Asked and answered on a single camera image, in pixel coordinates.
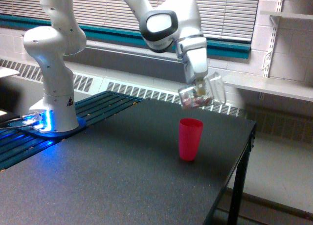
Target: red cup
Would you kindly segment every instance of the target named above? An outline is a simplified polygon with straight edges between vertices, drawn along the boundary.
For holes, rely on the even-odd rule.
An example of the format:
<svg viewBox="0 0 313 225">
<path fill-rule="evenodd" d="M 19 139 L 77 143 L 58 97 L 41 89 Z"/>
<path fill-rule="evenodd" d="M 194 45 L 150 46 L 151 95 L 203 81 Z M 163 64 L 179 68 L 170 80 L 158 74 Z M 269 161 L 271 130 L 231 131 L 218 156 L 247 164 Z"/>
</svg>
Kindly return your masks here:
<svg viewBox="0 0 313 225">
<path fill-rule="evenodd" d="M 193 161 L 200 144 L 203 123 L 192 118 L 184 118 L 179 122 L 179 156 L 185 161 Z"/>
</svg>

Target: black table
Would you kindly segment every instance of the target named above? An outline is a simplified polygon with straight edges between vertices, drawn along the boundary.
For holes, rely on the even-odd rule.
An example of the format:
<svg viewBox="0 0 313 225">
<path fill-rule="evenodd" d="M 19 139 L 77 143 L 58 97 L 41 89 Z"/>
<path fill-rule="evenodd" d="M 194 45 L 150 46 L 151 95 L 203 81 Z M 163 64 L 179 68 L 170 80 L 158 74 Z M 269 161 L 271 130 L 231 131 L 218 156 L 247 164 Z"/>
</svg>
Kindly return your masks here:
<svg viewBox="0 0 313 225">
<path fill-rule="evenodd" d="M 183 117 L 204 123 L 192 163 L 178 156 Z M 209 224 L 237 167 L 238 217 L 255 122 L 144 100 L 0 174 L 0 222 Z"/>
</svg>

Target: table leg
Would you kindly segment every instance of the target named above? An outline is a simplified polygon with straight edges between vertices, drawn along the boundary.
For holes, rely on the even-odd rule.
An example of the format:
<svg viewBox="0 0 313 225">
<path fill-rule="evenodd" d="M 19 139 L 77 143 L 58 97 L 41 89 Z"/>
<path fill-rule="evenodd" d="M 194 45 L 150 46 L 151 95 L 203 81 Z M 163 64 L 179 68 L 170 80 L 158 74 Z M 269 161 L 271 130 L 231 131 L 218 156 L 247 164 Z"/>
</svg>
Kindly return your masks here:
<svg viewBox="0 0 313 225">
<path fill-rule="evenodd" d="M 240 202 L 241 202 L 245 179 L 246 179 L 246 170 L 248 167 L 250 151 L 251 151 L 251 140 L 249 141 L 248 146 L 246 147 L 245 153 L 237 166 L 227 225 L 237 224 L 237 219 L 238 219 L 239 209 L 240 209 Z"/>
</svg>

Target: window blind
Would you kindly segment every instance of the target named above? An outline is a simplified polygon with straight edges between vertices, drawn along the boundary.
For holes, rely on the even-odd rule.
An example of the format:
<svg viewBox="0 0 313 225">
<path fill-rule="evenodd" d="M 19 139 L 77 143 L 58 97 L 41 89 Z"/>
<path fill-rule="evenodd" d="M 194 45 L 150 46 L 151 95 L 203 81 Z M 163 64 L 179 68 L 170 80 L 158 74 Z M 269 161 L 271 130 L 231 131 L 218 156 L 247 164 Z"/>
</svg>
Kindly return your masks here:
<svg viewBox="0 0 313 225">
<path fill-rule="evenodd" d="M 149 0 L 153 7 L 165 0 Z M 258 0 L 196 0 L 205 36 L 250 42 Z M 123 0 L 73 0 L 78 23 L 138 30 L 138 21 Z M 0 0 L 0 14 L 49 19 L 39 0 Z"/>
</svg>

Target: transparent plastic cup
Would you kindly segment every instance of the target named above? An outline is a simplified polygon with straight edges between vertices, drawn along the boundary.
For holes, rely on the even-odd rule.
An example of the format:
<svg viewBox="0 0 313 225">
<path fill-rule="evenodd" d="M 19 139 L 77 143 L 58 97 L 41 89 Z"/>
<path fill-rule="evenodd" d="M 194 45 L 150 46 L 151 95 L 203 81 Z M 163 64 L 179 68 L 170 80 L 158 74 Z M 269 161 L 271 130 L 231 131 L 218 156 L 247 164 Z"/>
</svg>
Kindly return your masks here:
<svg viewBox="0 0 313 225">
<path fill-rule="evenodd" d="M 207 106 L 214 102 L 225 104 L 226 94 L 222 77 L 215 72 L 198 84 L 191 84 L 179 89 L 179 97 L 184 109 Z"/>
</svg>

